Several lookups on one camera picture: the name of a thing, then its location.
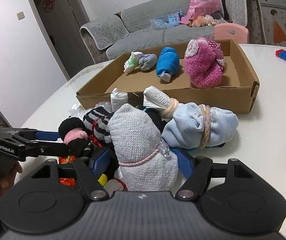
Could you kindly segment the orange plastic bag bundle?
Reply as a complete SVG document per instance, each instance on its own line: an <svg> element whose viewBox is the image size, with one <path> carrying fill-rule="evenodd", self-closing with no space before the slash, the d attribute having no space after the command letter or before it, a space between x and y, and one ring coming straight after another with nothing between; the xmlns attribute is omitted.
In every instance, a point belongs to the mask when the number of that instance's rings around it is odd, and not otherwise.
<svg viewBox="0 0 286 240"><path fill-rule="evenodd" d="M59 157L59 182L62 185L74 188L75 187L75 172L72 162L75 160L74 155L67 157Z"/></svg>

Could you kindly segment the white sock red tie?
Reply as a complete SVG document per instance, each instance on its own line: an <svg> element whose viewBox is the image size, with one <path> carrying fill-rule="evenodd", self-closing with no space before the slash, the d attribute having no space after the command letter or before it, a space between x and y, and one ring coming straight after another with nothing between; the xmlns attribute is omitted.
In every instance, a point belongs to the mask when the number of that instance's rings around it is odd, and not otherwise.
<svg viewBox="0 0 286 240"><path fill-rule="evenodd" d="M112 194L115 191L127 191L126 185L120 181L119 179L111 179L109 180L106 185L104 185L104 189L109 193Z"/></svg>

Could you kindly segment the black sock pink tie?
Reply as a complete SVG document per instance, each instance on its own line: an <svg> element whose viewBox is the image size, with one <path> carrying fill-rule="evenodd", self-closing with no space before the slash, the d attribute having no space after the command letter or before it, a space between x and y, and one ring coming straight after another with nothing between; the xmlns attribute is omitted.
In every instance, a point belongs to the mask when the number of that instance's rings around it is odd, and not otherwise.
<svg viewBox="0 0 286 240"><path fill-rule="evenodd" d="M61 140L68 146L69 153L76 158L90 158L94 153L94 146L89 139L88 129L81 119L67 118L61 122L58 133Z"/></svg>

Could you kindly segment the light blue sock bundle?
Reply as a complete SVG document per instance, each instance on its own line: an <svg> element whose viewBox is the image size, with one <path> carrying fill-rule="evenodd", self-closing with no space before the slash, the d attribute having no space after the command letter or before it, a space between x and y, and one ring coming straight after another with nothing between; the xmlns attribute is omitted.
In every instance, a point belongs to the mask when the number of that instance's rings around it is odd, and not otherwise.
<svg viewBox="0 0 286 240"><path fill-rule="evenodd" d="M176 108L161 137L174 148L215 147L230 141L238 125L232 111L190 102Z"/></svg>

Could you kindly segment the black grey striped sock bundle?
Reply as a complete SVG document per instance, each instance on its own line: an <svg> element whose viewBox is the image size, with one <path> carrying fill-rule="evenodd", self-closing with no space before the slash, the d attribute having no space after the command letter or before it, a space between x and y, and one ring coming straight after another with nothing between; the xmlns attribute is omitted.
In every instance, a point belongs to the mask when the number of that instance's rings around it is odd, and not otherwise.
<svg viewBox="0 0 286 240"><path fill-rule="evenodd" d="M89 138L98 147L114 149L108 128L112 116L113 112L107 111L103 106L95 107L83 116L83 123L89 130Z"/></svg>

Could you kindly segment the white grey knit sock bundle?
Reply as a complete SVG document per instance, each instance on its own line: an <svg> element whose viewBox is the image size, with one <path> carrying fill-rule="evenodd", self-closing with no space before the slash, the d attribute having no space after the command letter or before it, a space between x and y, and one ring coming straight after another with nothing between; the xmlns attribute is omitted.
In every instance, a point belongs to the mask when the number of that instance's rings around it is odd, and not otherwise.
<svg viewBox="0 0 286 240"><path fill-rule="evenodd" d="M124 104L109 120L108 129L128 191L172 189L178 158L146 112Z"/></svg>

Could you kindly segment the small white roll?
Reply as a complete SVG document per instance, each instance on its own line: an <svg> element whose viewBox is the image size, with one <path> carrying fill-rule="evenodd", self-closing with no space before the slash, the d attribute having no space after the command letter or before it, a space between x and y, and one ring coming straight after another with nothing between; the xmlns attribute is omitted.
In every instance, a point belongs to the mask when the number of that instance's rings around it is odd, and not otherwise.
<svg viewBox="0 0 286 240"><path fill-rule="evenodd" d="M112 111L116 112L122 105L128 103L128 94L126 92L120 92L117 88L114 88L110 94L110 103Z"/></svg>

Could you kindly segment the white N95 mask roll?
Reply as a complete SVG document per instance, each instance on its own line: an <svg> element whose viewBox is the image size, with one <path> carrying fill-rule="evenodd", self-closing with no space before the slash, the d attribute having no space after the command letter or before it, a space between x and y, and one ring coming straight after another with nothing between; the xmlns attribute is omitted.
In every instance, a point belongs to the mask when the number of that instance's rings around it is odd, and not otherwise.
<svg viewBox="0 0 286 240"><path fill-rule="evenodd" d="M160 117L166 121L170 121L173 118L173 113L179 106L177 99L170 98L154 86L147 87L143 95L143 106L146 109L156 110Z"/></svg>

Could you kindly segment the pink fluffy sock bundle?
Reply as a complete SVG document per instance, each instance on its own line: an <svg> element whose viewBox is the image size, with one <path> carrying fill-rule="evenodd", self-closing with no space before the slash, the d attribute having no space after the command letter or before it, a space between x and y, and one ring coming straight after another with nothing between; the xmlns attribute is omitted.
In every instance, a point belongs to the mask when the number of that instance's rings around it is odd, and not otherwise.
<svg viewBox="0 0 286 240"><path fill-rule="evenodd" d="M221 44L204 37L190 40L184 55L184 70L197 88L220 85L225 70Z"/></svg>

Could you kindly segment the white sock green tie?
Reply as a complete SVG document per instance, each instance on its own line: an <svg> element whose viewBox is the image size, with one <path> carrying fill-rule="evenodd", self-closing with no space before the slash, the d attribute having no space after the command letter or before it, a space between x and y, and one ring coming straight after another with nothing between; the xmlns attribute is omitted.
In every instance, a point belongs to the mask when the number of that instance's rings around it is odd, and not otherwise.
<svg viewBox="0 0 286 240"><path fill-rule="evenodd" d="M139 60L143 57L140 51L132 51L129 59L124 63L124 73L130 74L139 65Z"/></svg>

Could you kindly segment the small grey sock bundle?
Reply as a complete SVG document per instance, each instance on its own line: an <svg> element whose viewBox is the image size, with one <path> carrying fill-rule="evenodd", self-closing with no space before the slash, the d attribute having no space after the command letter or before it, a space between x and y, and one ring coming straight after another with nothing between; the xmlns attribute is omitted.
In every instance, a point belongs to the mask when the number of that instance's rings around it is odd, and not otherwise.
<svg viewBox="0 0 286 240"><path fill-rule="evenodd" d="M140 70L149 71L152 69L158 61L158 57L155 54L144 54L139 60Z"/></svg>

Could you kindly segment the brown cardboard box tray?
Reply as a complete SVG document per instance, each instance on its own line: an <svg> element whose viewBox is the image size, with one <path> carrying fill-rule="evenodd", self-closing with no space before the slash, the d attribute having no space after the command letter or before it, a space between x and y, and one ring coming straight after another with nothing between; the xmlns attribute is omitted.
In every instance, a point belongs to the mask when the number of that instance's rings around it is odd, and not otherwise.
<svg viewBox="0 0 286 240"><path fill-rule="evenodd" d="M114 88L128 94L130 104L142 103L145 88L154 86L181 103L203 103L211 107L228 109L236 114L248 114L255 103L259 90L259 79L250 61L239 44L233 40L220 40L224 55L225 70L221 83L212 88L196 88L184 71L184 54L187 43L173 45L180 57L180 68L170 83L156 76L155 70L131 74L123 71L130 54L121 54L91 80L81 87L76 97L85 109L93 108L98 102L110 100Z"/></svg>

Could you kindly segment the dark grey door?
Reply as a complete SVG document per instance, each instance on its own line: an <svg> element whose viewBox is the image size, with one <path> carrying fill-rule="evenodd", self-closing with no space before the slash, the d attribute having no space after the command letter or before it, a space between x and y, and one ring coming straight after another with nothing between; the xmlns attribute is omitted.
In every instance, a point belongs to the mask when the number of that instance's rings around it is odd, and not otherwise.
<svg viewBox="0 0 286 240"><path fill-rule="evenodd" d="M80 27L89 22L81 0L29 0L46 42L67 78L74 77L93 59L84 45Z"/></svg>

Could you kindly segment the pink plastic chair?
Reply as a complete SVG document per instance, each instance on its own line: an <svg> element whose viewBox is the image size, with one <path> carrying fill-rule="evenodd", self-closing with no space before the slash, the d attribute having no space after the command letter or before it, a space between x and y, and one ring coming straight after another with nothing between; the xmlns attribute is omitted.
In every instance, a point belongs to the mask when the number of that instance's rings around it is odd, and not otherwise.
<svg viewBox="0 0 286 240"><path fill-rule="evenodd" d="M238 44L249 43L249 31L236 23L220 23L214 26L215 40L234 40Z"/></svg>

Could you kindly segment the orange plush toy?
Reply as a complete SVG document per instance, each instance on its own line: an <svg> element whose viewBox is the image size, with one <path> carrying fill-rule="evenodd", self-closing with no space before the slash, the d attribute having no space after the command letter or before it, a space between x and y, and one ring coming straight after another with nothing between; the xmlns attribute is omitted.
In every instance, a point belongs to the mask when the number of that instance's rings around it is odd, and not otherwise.
<svg viewBox="0 0 286 240"><path fill-rule="evenodd" d="M211 15L198 16L191 24L192 27L203 27L212 25L213 17Z"/></svg>

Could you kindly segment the blue toy castle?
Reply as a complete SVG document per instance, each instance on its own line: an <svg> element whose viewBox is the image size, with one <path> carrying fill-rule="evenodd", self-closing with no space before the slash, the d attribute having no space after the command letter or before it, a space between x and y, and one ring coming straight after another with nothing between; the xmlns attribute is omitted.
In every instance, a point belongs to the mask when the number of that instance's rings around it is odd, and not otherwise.
<svg viewBox="0 0 286 240"><path fill-rule="evenodd" d="M153 30L166 29L180 25L182 17L183 17L182 10L178 10L174 14L168 14L165 20L151 19L149 20L149 23Z"/></svg>

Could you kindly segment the grey covered sofa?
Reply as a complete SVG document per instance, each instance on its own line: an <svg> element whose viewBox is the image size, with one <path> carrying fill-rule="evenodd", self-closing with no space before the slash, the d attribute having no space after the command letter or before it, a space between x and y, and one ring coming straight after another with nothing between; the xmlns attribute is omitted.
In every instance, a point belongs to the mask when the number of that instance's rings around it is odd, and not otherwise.
<svg viewBox="0 0 286 240"><path fill-rule="evenodd" d="M266 44L259 0L196 1L217 2L211 14L215 24L239 24L249 31L250 43ZM82 25L80 36L95 63L131 51L189 42L199 37L213 38L215 31L211 23L202 27L189 27L184 20L169 23L169 18L179 13L187 16L191 4L192 0L151 0Z"/></svg>

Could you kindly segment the pink plastic bag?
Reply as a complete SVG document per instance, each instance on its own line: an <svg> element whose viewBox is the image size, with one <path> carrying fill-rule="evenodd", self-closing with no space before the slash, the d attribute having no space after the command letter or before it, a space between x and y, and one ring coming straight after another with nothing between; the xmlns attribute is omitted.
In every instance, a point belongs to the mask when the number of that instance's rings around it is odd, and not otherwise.
<svg viewBox="0 0 286 240"><path fill-rule="evenodd" d="M183 15L180 24L187 24L191 16L195 20L198 16L211 15L221 10L220 0L190 0L187 13Z"/></svg>

